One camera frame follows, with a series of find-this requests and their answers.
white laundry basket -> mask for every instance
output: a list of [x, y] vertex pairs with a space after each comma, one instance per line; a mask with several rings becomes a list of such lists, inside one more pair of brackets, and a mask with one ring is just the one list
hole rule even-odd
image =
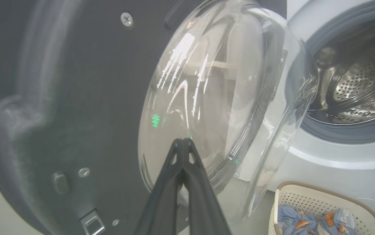
[[335, 192], [297, 182], [282, 183], [276, 190], [269, 221], [269, 235], [281, 235], [277, 224], [278, 206], [289, 205], [311, 212], [319, 220], [323, 214], [347, 209], [352, 212], [358, 235], [375, 235], [375, 212], [363, 203]]

basket rim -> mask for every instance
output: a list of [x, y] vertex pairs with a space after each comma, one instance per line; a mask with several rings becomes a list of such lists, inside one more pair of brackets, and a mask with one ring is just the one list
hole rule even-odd
[[338, 197], [338, 198], [341, 198], [341, 199], [344, 199], [344, 200], [347, 200], [349, 202], [352, 202], [360, 207], [362, 207], [363, 209], [367, 210], [367, 212], [369, 212], [374, 218], [375, 218], [375, 212], [370, 208], [368, 207], [367, 205], [357, 201], [356, 199], [353, 199], [353, 198], [350, 198], [348, 196], [344, 196], [342, 194], [339, 194], [339, 193], [336, 193], [336, 192], [333, 192], [331, 190], [328, 190], [328, 189], [323, 189], [323, 188], [320, 188], [320, 187], [317, 187], [317, 186], [312, 186], [312, 185], [309, 185], [309, 184], [306, 184], [306, 183], [299, 183], [299, 182], [296, 182], [296, 181], [286, 181], [284, 183], [281, 183], [277, 189], [279, 191], [281, 191], [281, 189], [284, 187], [284, 186], [288, 186], [288, 185], [295, 185], [295, 186], [301, 186], [301, 187], [304, 187], [304, 188], [307, 188], [307, 189], [312, 189], [312, 190], [316, 190], [316, 191], [319, 191], [319, 192], [323, 192], [323, 193], [327, 193], [327, 194], [330, 194], [330, 195], [333, 195], [335, 197]]

black clamp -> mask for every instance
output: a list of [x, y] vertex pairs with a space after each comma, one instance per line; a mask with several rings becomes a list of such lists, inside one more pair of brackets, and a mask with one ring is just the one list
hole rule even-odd
[[189, 138], [176, 139], [171, 144], [134, 235], [176, 234], [177, 193], [183, 184], [189, 191], [190, 234], [231, 235], [195, 144]]

washing machine drum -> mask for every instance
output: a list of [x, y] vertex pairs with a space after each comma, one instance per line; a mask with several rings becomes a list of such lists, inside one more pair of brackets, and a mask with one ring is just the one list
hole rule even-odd
[[45, 234], [131, 234], [172, 141], [187, 137], [225, 217], [242, 221], [317, 92], [313, 58], [254, 2], [203, 3], [164, 52], [172, 16], [164, 27], [110, 4], [0, 4], [1, 191]]
[[375, 20], [344, 31], [315, 55], [322, 82], [308, 116], [332, 125], [375, 120]]

screw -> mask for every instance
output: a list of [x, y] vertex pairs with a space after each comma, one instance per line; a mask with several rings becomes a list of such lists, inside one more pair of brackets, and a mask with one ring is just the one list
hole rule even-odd
[[119, 224], [119, 220], [114, 220], [113, 222], [112, 222], [112, 226], [117, 226]]
[[79, 177], [88, 177], [90, 175], [90, 169], [85, 167], [79, 170]]
[[132, 15], [129, 14], [128, 12], [122, 13], [122, 15], [121, 15], [121, 22], [126, 27], [130, 27], [132, 25], [132, 23], [133, 23], [133, 21], [132, 21]]

